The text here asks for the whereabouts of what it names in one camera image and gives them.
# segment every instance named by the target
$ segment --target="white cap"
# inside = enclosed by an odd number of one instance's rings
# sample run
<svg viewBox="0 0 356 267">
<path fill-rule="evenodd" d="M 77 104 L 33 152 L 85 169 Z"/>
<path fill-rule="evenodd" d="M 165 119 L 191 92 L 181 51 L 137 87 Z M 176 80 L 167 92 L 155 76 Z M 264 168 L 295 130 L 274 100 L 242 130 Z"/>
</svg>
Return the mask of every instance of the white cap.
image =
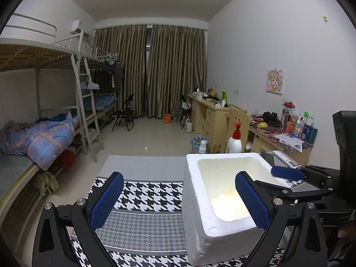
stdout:
<svg viewBox="0 0 356 267">
<path fill-rule="evenodd" d="M 200 141 L 199 153 L 206 153 L 206 141 Z"/>
</svg>

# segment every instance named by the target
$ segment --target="styrofoam box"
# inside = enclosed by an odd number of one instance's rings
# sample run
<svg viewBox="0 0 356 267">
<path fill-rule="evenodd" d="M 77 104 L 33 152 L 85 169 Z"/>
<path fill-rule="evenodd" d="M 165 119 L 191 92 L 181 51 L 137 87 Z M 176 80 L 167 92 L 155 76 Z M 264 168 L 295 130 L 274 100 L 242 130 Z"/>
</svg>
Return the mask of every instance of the styrofoam box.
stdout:
<svg viewBox="0 0 356 267">
<path fill-rule="evenodd" d="M 236 174 L 246 171 L 253 180 L 290 187 L 271 175 L 271 166 L 257 153 L 189 154 L 186 159 L 182 215 L 188 262 L 201 266 L 249 254 L 263 230 L 236 191 Z"/>
</svg>

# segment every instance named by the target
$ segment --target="anime girl picture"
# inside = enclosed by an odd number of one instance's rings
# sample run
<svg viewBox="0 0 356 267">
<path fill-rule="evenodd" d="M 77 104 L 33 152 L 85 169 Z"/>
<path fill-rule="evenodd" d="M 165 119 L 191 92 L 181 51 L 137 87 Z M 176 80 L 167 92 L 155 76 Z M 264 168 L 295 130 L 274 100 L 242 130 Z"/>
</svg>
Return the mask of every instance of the anime girl picture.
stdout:
<svg viewBox="0 0 356 267">
<path fill-rule="evenodd" d="M 283 70 L 277 70 L 277 69 L 268 70 L 266 91 L 277 93 L 277 94 L 282 94 L 283 79 L 284 79 L 284 71 Z"/>
</svg>

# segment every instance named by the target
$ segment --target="curtain rod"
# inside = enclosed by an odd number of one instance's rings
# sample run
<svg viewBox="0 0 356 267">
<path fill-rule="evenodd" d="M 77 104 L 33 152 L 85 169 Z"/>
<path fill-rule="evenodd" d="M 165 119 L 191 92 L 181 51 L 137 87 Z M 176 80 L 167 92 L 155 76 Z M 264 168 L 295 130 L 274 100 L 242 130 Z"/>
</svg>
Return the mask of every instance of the curtain rod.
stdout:
<svg viewBox="0 0 356 267">
<path fill-rule="evenodd" d="M 122 24 L 122 25 L 115 25 L 115 26 L 108 26 L 108 27 L 100 27 L 100 28 L 96 28 L 95 30 L 104 29 L 104 28 L 110 28 L 110 27 L 116 27 L 116 26 L 130 26 L 130 25 L 146 25 L 146 26 L 153 26 L 153 25 L 164 25 L 164 26 L 187 27 L 187 28 L 194 28 L 194 29 L 200 29 L 200 30 L 208 31 L 208 29 L 204 29 L 204 28 L 189 27 L 189 26 L 184 26 L 184 25 L 174 25 L 174 24 L 159 24 L 159 23 L 154 23 L 154 24 L 145 24 L 145 23 Z"/>
</svg>

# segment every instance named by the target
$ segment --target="tiled floor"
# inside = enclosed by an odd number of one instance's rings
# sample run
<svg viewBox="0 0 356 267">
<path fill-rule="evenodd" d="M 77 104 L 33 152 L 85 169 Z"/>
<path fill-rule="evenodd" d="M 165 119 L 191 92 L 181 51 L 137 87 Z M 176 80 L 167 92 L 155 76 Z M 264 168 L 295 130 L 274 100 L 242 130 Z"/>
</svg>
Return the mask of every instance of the tiled floor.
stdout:
<svg viewBox="0 0 356 267">
<path fill-rule="evenodd" d="M 189 141 L 194 134 L 182 131 L 178 122 L 164 124 L 162 119 L 139 118 L 135 120 L 135 126 L 130 132 L 123 122 L 113 132 L 112 127 L 113 122 L 101 130 L 104 150 L 95 143 L 95 147 L 99 149 L 97 162 L 93 162 L 89 154 L 85 156 L 80 153 L 73 167 L 59 174 L 59 189 L 43 200 L 29 224 L 22 251 L 25 264 L 31 266 L 34 235 L 44 204 L 49 201 L 56 206 L 73 204 L 78 198 L 85 198 L 109 155 L 185 156 L 192 150 Z"/>
</svg>

